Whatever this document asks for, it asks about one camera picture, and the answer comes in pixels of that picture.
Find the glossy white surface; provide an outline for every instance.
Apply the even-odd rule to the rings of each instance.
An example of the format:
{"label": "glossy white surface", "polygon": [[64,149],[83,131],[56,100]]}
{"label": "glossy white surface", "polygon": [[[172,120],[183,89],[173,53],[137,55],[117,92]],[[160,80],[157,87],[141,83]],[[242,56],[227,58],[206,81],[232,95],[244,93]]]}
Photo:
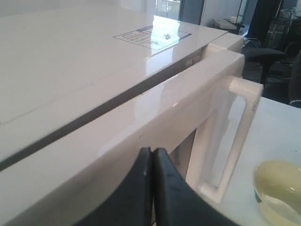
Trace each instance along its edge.
{"label": "glossy white surface", "polygon": [[[192,35],[161,50],[113,38],[149,25]],[[0,161],[225,34],[105,5],[1,17],[0,33]]]}
{"label": "glossy white surface", "polygon": [[222,110],[214,129],[219,137],[233,98],[223,89],[243,66],[241,54],[216,53],[5,169],[0,225],[74,223],[112,193],[142,146],[171,152]]}
{"label": "glossy white surface", "polygon": [[[237,98],[233,104],[229,126],[214,166],[213,180],[220,176],[244,105],[242,98]],[[300,117],[301,109],[262,98],[223,202],[211,204],[239,225],[271,226],[261,215],[255,200],[253,171],[259,163],[267,160],[301,164]]]}

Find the white table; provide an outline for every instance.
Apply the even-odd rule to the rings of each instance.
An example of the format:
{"label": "white table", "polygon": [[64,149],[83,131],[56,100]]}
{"label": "white table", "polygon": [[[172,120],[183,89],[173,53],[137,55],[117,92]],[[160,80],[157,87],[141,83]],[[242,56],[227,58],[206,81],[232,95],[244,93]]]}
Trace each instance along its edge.
{"label": "white table", "polygon": [[[243,108],[244,101],[238,97],[229,115],[213,181],[221,174]],[[269,226],[254,197],[253,170],[260,162],[271,159],[301,164],[300,130],[301,109],[262,98],[226,195],[221,204],[210,203],[242,226]]]}

